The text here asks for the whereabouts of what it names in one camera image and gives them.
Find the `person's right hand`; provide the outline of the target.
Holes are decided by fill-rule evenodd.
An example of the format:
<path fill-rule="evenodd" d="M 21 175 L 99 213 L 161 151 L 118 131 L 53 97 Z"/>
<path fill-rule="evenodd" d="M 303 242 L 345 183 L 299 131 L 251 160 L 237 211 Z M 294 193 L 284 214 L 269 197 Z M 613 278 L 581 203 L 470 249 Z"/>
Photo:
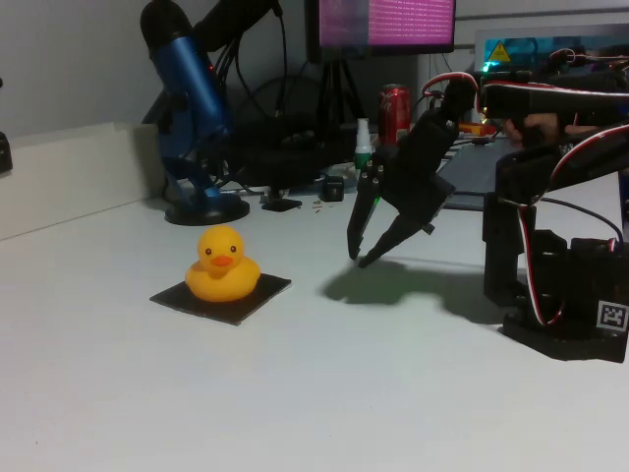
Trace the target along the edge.
<path fill-rule="evenodd" d="M 566 125 L 562 127 L 558 116 L 552 113 L 528 115 L 523 120 L 523 126 L 526 129 L 538 127 L 543 133 L 543 141 L 545 143 L 553 143 L 565 134 L 576 135 L 593 132 L 598 129 L 595 126 L 578 125 Z M 518 148 L 525 146 L 523 133 L 514 126 L 511 120 L 506 120 L 503 123 L 502 133 L 510 140 L 513 146 Z"/>

